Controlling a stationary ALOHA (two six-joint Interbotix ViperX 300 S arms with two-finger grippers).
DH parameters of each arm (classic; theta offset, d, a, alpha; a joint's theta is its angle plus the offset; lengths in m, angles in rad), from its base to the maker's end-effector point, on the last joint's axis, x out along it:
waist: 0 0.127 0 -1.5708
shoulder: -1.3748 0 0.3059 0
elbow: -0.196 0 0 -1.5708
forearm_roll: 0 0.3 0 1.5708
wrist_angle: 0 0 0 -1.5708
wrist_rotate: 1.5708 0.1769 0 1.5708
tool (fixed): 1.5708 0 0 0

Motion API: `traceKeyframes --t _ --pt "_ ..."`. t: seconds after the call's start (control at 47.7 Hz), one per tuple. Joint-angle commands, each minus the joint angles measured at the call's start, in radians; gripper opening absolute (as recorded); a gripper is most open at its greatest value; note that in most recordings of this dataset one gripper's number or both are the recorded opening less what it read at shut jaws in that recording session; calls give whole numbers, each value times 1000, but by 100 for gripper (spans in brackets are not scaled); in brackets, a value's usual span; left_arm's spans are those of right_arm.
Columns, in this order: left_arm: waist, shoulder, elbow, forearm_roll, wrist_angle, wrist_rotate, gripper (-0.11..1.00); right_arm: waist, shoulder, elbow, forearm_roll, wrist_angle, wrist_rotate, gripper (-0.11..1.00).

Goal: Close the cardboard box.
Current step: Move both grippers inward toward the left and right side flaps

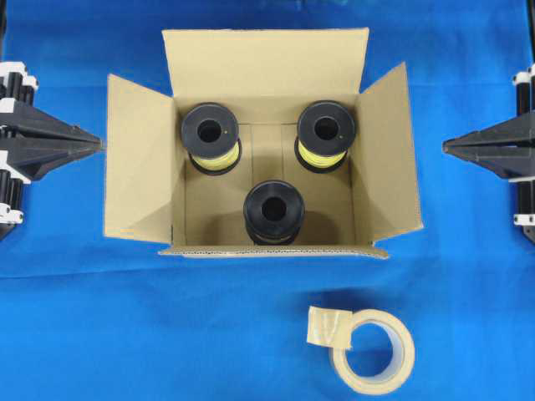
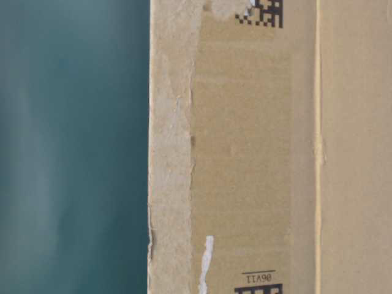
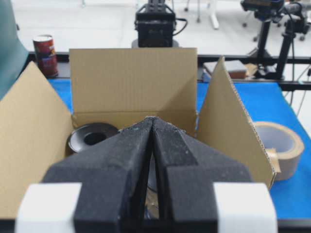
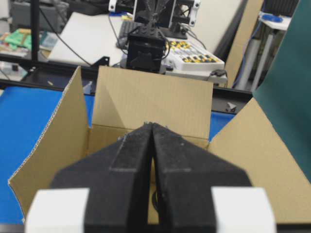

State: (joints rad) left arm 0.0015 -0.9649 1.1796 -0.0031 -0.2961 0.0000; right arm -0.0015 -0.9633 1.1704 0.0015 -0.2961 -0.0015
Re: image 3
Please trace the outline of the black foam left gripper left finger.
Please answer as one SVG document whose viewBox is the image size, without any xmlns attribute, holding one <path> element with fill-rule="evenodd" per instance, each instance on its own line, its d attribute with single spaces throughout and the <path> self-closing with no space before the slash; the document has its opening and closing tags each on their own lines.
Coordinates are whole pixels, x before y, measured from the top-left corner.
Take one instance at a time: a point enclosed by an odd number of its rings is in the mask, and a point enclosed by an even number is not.
<svg viewBox="0 0 311 233">
<path fill-rule="evenodd" d="M 17 233 L 118 233 L 143 217 L 153 119 L 51 165 L 30 185 L 15 221 Z"/>
</svg>

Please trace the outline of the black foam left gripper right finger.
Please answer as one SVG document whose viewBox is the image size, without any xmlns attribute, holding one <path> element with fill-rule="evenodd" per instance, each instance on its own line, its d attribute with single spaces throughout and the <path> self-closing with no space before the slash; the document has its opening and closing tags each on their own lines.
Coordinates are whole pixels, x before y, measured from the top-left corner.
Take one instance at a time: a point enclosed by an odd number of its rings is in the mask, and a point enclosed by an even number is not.
<svg viewBox="0 0 311 233">
<path fill-rule="evenodd" d="M 267 186 L 244 164 L 158 117 L 152 137 L 163 232 L 277 232 Z"/>
</svg>

